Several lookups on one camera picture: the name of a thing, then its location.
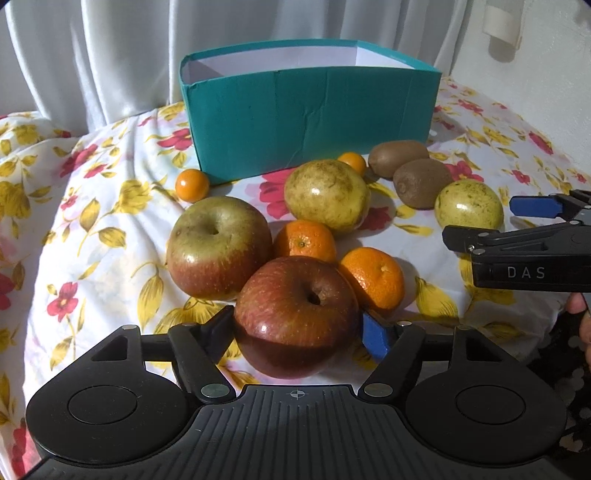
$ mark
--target white curtain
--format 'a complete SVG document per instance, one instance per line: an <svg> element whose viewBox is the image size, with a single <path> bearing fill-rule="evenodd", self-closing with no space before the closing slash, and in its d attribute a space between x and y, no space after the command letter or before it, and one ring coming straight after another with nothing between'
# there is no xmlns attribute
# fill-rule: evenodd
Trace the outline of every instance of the white curtain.
<svg viewBox="0 0 591 480"><path fill-rule="evenodd" d="M181 99L188 53L278 38L366 40L448 73L467 0L12 0L0 15L0 115L76 135Z"/></svg>

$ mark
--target floral tablecloth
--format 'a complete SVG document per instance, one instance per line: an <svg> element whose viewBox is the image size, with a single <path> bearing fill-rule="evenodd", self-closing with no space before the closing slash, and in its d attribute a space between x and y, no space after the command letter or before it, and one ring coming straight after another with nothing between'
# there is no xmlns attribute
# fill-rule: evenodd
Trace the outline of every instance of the floral tablecloth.
<svg viewBox="0 0 591 480"><path fill-rule="evenodd" d="M441 83L432 129L431 156L456 179L496 190L507 229L533 225L511 216L511 196L568 192L591 180L518 115L451 79ZM168 233L186 207L173 191L186 167L198 164L182 103L82 138L36 112L0 117L0 471L6 480L38 459L24 412L41 385L121 325L161 333L181 322L205 322L221 308L183 294L164 265ZM291 219L282 193L288 173L212 194L249 201L275 234ZM475 288L468 260L444 247L432 212L402 205L391 182L368 183L370 213L357 232L339 239L339 254L368 245L399 260L407 295L392 320L408 318L440 332L470 324L525 359L552 327L565 295ZM219 367L237 389L278 382L254 371L235 343ZM373 367L357 343L321 375L292 383L357 388ZM174 378L169 364L147 368Z"/></svg>

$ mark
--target human hand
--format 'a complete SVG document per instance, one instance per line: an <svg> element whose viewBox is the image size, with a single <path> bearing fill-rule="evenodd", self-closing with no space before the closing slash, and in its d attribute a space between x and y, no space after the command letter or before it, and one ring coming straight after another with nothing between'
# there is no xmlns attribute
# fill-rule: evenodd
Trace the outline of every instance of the human hand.
<svg viewBox="0 0 591 480"><path fill-rule="evenodd" d="M580 293L572 293L566 302L566 310L569 313L585 312L581 325L579 325L579 338L587 346L585 349L585 360L591 368L591 315L587 309L587 304Z"/></svg>

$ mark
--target orange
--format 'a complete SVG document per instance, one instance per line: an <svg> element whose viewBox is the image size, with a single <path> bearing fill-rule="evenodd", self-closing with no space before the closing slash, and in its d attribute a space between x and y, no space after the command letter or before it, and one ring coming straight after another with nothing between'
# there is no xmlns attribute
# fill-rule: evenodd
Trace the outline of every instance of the orange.
<svg viewBox="0 0 591 480"><path fill-rule="evenodd" d="M201 170L188 168L178 174L174 191L185 202L198 202L209 192L209 178Z"/></svg>
<svg viewBox="0 0 591 480"><path fill-rule="evenodd" d="M335 239L326 225L294 220L281 229L273 242L276 257L305 255L328 263L336 262Z"/></svg>
<svg viewBox="0 0 591 480"><path fill-rule="evenodd" d="M367 165L365 164L365 159L358 153L343 153L339 158L337 158L337 160L346 163L349 167L353 168L353 170L355 170L362 177L363 175L365 175Z"/></svg>
<svg viewBox="0 0 591 480"><path fill-rule="evenodd" d="M362 307L385 313L404 298L404 275L390 255L371 247L351 250L340 261L340 272L351 283Z"/></svg>

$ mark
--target open box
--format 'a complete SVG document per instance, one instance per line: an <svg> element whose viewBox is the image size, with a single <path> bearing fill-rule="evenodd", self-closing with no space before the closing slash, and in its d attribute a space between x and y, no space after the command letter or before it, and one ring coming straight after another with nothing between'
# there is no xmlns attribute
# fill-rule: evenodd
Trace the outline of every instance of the open box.
<svg viewBox="0 0 591 480"><path fill-rule="evenodd" d="M355 40L279 40L193 53L180 82L201 170L244 179L384 141L428 137L441 73Z"/></svg>

